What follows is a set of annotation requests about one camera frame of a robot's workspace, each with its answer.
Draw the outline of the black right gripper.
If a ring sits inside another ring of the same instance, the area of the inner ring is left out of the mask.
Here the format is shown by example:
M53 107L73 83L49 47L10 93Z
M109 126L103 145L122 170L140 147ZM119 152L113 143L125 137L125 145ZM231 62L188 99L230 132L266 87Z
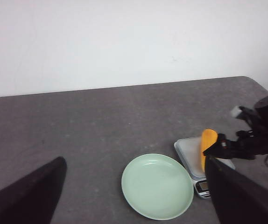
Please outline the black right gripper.
M230 141L225 134L218 133L217 142L205 150L204 155L253 160L257 155L268 154L268 130L241 130L236 132L236 136L236 141Z

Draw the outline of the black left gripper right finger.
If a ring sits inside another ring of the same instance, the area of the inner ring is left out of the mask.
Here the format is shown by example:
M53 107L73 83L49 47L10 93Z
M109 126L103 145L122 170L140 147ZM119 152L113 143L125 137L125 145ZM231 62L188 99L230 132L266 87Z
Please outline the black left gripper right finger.
M207 156L205 175L221 224L268 224L268 189Z

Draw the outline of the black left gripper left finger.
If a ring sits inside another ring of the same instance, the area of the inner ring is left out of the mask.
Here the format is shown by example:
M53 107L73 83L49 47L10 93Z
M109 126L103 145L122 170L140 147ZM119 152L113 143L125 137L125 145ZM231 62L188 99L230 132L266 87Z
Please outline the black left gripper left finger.
M49 224L67 172L57 157L0 190L0 224Z

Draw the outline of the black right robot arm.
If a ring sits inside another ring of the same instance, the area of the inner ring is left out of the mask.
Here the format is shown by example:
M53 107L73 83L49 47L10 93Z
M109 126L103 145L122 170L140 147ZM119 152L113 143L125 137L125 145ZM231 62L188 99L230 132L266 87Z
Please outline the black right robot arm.
M237 131L236 141L219 133L217 141L203 155L221 159L253 160L257 155L268 154L268 96L255 103L253 109L236 106L231 114L232 117L245 121L250 130Z

